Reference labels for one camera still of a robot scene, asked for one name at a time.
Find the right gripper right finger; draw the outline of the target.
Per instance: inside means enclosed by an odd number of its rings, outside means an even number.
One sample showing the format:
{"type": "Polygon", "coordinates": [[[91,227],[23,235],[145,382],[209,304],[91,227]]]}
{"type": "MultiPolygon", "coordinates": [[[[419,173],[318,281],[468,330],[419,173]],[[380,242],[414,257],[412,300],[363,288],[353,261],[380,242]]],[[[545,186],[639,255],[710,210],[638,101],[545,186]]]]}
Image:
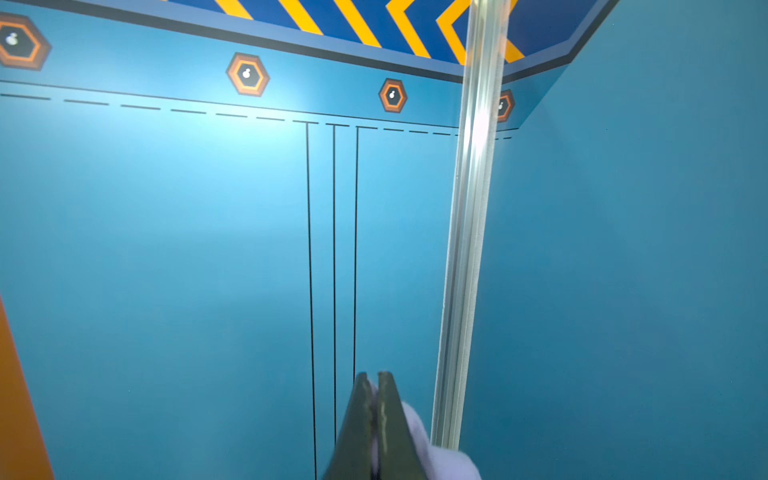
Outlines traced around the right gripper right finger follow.
{"type": "Polygon", "coordinates": [[[394,376],[378,373],[377,451],[380,480],[427,480],[394,376]]]}

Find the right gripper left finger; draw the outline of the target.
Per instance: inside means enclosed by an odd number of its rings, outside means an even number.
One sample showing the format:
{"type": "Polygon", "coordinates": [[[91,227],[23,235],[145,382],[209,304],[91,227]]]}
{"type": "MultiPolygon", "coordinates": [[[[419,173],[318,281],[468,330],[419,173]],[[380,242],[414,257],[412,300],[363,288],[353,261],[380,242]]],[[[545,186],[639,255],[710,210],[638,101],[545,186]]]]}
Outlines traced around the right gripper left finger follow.
{"type": "Polygon", "coordinates": [[[365,373],[356,376],[340,433],[323,480],[372,478],[373,393],[365,373]]]}

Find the purple lavender cloth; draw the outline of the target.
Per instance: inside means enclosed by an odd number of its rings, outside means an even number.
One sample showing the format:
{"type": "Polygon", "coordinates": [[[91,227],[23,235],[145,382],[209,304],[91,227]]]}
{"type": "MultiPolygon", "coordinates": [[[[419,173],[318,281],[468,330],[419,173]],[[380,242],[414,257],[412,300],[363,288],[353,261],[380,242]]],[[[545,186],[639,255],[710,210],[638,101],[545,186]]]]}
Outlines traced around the purple lavender cloth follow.
{"type": "Polygon", "coordinates": [[[432,445],[418,413],[403,402],[410,435],[426,476],[431,480],[481,480],[478,468],[468,455],[432,445]]]}

